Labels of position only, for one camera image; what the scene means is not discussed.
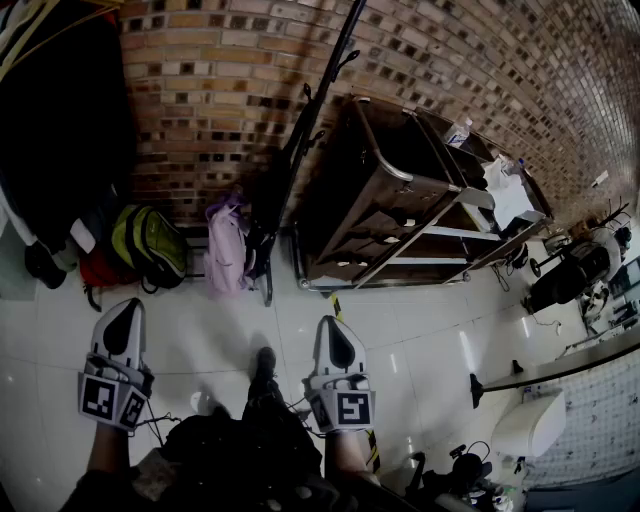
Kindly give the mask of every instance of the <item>tiled floor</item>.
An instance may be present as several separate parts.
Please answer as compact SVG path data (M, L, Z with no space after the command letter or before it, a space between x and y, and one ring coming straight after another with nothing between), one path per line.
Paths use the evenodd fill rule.
M539 243L530 250L544 251ZM136 287L104 294L105 309L134 295L144 302L146 361L157 376L151 399L156 416L191 414L196 391L240 416L251 355L265 344L277 353L285 399L302 397L300 380L312 368L316 326L332 308L320 295L296 287L287 260L278 249L275 301L268 309L260 292L212 301L201 282L154 296ZM552 360L585 337L575 303L536 315L540 323L560 320L559 335L555 326L525 316L519 300L532 280L528 269L517 272L504 292L492 271L483 269L470 283L450 287L339 294L345 321L368 349L384 482L397 489L408 484L407 456L413 451L427 451L428 467L449 471L451 449L490 441L515 392L487 394L474 410L470 372L488 381L507 375L514 358L525 367ZM84 471L95 427L76 412L76 378L98 318L75 276L55 291L40 286L34 302L0 301L0 480L18 511L57 510ZM153 443L141 428L130 442L133 462ZM482 455L482 446L476 448ZM495 454L490 460L492 478L505 477Z

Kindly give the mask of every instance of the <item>brick wall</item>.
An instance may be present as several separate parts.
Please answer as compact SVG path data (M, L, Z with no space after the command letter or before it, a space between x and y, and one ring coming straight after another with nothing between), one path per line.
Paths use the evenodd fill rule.
M182 223L255 176L316 89L351 2L152 0L121 10L136 200ZM638 189L640 20L627 0L369 0L317 129L349 94L474 128L522 156L559 223ZM323 143L296 184L308 183ZM589 184L604 170L609 180Z

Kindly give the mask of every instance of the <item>purple bag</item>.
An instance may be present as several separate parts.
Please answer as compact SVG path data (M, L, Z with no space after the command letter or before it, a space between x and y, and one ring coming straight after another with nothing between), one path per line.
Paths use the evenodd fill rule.
M207 208L209 249L204 255L205 277L217 295L235 295L246 288L245 236L249 225L236 209L246 204L232 192Z

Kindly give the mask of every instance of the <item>person's arm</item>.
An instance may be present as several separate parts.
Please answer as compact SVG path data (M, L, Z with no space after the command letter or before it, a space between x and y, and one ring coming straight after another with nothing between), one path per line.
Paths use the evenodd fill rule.
M329 481L368 473L367 463L355 432L327 434L324 472Z
M104 423L97 423L87 471L125 474L129 467L127 432Z

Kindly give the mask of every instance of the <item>person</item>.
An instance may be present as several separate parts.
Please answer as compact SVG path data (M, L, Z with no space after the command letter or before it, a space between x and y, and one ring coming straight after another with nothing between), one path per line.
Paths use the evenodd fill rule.
M77 510L415 511L368 472L356 433L327 434L322 455L274 380L271 348L241 420L222 406L177 424L166 443L129 466L124 430L98 423L86 474L62 508Z
M606 227L595 229L590 240L569 250L559 265L534 283L522 305L534 314L556 303L566 304L598 279L608 283L620 270L630 239L627 227L613 233Z

